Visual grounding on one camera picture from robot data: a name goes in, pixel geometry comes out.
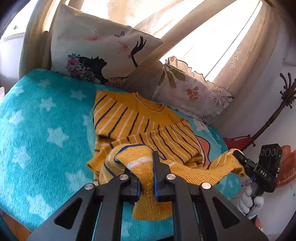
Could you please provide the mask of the white gloved right hand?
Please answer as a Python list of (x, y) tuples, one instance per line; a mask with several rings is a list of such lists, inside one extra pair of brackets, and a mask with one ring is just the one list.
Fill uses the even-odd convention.
[(253, 188), (248, 185), (237, 202), (237, 209), (249, 220), (253, 219), (264, 205), (263, 196), (251, 197)]

